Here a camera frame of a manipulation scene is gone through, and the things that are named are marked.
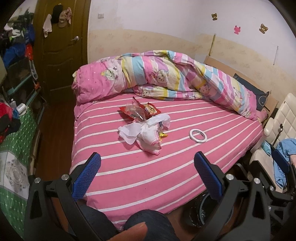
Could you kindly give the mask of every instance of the door handle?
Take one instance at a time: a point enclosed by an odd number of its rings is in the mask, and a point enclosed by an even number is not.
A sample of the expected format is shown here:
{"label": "door handle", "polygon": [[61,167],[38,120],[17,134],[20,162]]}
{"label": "door handle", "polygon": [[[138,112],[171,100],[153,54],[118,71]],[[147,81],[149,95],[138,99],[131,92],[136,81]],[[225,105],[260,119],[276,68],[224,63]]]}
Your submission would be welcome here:
{"label": "door handle", "polygon": [[78,41],[79,39],[79,36],[76,36],[74,39],[71,39],[71,41]]}

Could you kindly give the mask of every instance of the dark pants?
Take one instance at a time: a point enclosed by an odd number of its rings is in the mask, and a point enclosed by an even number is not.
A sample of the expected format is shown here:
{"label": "dark pants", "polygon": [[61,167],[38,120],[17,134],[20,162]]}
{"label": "dark pants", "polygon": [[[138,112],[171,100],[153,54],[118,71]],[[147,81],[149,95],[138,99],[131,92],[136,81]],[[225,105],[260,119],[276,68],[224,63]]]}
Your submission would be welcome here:
{"label": "dark pants", "polygon": [[[79,205],[85,218],[102,240],[108,240],[119,232],[105,214],[86,205]],[[175,234],[169,219],[158,211],[142,210],[133,214],[125,223],[124,230],[132,226],[146,222],[148,232],[144,241],[180,241]]]}

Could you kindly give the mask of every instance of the polka dot tablecloth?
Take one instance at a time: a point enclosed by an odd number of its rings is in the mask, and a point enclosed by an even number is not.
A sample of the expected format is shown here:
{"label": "polka dot tablecloth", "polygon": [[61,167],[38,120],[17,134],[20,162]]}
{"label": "polka dot tablecloth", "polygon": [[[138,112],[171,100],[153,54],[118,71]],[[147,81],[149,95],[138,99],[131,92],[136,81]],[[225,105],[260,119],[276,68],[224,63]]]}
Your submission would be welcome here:
{"label": "polka dot tablecloth", "polygon": [[37,125],[30,108],[20,121],[20,129],[0,144],[0,207],[12,227],[23,237],[29,190],[27,168]]}

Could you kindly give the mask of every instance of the hand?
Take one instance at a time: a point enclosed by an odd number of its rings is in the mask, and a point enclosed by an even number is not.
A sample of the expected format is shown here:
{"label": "hand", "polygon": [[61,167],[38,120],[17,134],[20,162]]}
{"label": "hand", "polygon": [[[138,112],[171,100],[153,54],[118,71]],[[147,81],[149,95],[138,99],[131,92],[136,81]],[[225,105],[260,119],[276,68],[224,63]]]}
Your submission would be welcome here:
{"label": "hand", "polygon": [[138,223],[135,226],[129,228],[128,230],[115,235],[108,241],[143,241],[146,237],[147,231],[148,228],[145,222]]}

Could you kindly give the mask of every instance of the white leather chair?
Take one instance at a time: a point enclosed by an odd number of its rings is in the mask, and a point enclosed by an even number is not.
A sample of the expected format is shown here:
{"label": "white leather chair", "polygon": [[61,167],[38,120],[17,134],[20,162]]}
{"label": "white leather chair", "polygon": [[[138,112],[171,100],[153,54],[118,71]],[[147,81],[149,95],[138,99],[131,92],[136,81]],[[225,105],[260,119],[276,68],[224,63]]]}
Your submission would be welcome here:
{"label": "white leather chair", "polygon": [[274,144],[274,147],[276,147],[280,141],[286,138],[296,138],[296,97],[291,93],[286,96],[274,119],[269,118],[263,130],[263,137],[251,150],[253,155],[250,160],[250,164],[252,161],[258,160],[273,181],[276,191],[283,192],[283,189],[280,188],[275,182],[273,159],[271,156],[268,156],[261,147],[261,143],[264,140],[270,144],[273,144],[276,136],[279,133],[280,124],[283,125],[283,131]]}

